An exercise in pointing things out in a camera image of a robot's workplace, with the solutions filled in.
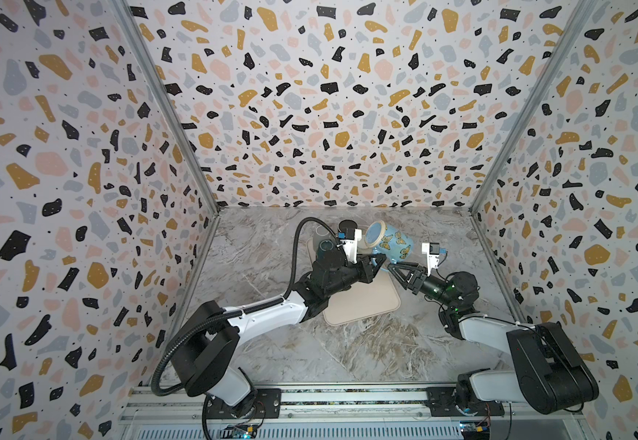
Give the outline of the beige rectangular tray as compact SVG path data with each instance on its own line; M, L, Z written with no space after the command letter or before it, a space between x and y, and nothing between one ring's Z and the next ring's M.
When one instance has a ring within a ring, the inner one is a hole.
M314 246L313 261L316 259L316 245L319 242L316 242ZM302 276L298 289L307 307L302 320L309 321L322 315L327 324L340 326L397 310L401 305L401 300L399 300L397 290L383 267L373 282L369 284L355 283L347 291L336 293L323 302L313 302L310 293L311 271L308 272Z

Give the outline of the dark teal mug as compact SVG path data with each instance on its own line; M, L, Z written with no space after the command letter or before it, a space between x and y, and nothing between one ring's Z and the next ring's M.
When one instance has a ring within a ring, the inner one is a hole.
M316 245L316 259L320 262L332 264L337 258L337 246L332 239L324 239Z

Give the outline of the corner aluminium profile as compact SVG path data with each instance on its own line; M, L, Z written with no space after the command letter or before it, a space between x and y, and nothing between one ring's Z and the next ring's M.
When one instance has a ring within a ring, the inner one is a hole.
M113 14L117 18L124 37L129 43L131 52L139 63L143 76L150 85L150 92L161 109L161 115L163 115L165 121L168 123L168 126L172 131L172 135L181 149L183 159L185 159L188 167L190 168L190 173L200 190L203 205L207 208L212 217L218 217L219 207L216 201L214 201L212 192L205 180L203 171L197 161L190 141L185 136L181 121L173 109L169 95L165 89L164 82L157 74L155 64L150 56L147 45L145 44L145 39L139 32L139 28L131 14L128 2L124 0L112 0L109 4L113 9Z
M496 159L492 161L492 166L485 177L485 181L478 190L474 202L469 208L469 214L471 214L472 218L476 218L476 213L485 204L487 195L495 185L498 174L506 167L508 157L518 145L529 121L542 103L542 100L546 97L548 88L553 83L573 45L575 45L575 41L583 31L588 18L590 18L594 12L596 4L597 1L594 0L580 0L575 3L575 8L566 23L563 34L561 38L559 38L549 62L547 62L541 76L531 89L531 94L522 106L519 115L514 119L513 127L509 130L503 147Z

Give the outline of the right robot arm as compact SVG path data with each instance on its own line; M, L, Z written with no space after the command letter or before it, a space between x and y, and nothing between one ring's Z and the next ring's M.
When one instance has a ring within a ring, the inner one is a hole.
M452 337L508 355L510 370L474 370L458 376L454 400L462 411L476 404L527 403L540 414L580 412L599 397L597 380L558 323L525 324L476 310L476 276L456 271L443 278L416 263L388 265L407 291L440 306Z

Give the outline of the right corner aluminium profile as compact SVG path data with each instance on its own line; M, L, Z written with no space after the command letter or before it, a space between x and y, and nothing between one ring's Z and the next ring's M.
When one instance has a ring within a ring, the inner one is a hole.
M546 97L548 88L553 83L573 45L575 45L575 41L583 31L588 18L590 18L594 12L596 4L597 1L594 0L580 0L575 3L575 8L566 23L563 34L561 38L559 38L549 62L547 62L541 76L531 89L531 94L522 106L519 115L514 119L513 127L509 130L503 147L496 159L492 161L492 166L485 177L485 181L478 190L474 202L469 208L469 214L471 214L472 218L476 218L476 213L485 204L487 195L495 185L498 174L506 167L508 157L518 145L529 121L542 103L542 100Z

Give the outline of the blue butterfly mug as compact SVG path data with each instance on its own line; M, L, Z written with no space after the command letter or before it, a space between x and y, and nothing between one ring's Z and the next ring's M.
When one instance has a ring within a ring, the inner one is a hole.
M384 254L392 262L406 260L415 249L413 240L406 233L382 220L368 227L365 243L374 254Z

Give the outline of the left corner aluminium profile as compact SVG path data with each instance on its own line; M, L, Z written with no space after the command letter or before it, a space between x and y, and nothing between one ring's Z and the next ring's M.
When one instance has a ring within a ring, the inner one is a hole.
M197 161L190 141L185 136L181 121L173 109L169 95L165 89L164 82L157 74L155 64L150 56L147 45L145 44L145 39L139 32L139 28L131 14L128 2L124 0L112 0L109 4L113 9L113 14L117 18L124 37L129 43L131 52L139 63L143 76L150 85L150 92L161 109L161 115L163 115L165 121L168 123L168 126L172 131L172 135L181 149L183 159L185 159L188 167L190 168L190 173L200 190L203 205L207 208L212 217L218 217L219 207L216 201L214 201L212 192L205 180L203 171Z

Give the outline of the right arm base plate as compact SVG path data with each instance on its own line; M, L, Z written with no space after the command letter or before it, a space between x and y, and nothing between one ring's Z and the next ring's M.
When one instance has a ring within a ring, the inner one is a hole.
M426 406L432 417L504 416L505 408L497 401L480 401L460 384L426 389Z

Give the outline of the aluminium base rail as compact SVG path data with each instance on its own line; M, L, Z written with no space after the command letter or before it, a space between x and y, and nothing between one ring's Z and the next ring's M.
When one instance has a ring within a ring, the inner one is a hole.
M138 388L118 439L591 439L579 412L542 415L526 403L454 404L451 383L261 384L251 413L220 401Z

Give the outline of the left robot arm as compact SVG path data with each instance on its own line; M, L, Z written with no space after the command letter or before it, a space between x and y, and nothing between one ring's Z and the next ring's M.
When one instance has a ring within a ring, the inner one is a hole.
M373 282L386 260L383 254L359 254L351 262L342 249L333 249L316 258L287 294L238 307L206 302L168 345L181 388L190 397L207 394L229 407L245 406L255 389L244 372L230 368L236 349L275 329L317 317L333 295L356 283Z

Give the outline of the black mug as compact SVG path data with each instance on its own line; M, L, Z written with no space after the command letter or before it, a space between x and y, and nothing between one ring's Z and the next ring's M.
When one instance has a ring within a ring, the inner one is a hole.
M350 219L342 220L338 225L339 236L342 238L354 239L357 229L357 222Z

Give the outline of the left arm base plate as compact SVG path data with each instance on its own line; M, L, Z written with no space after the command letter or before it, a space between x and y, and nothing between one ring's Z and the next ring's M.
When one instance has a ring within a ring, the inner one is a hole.
M214 398L204 406L203 412L211 420L278 419L282 390L280 388L252 389L236 405L228 405L219 398Z

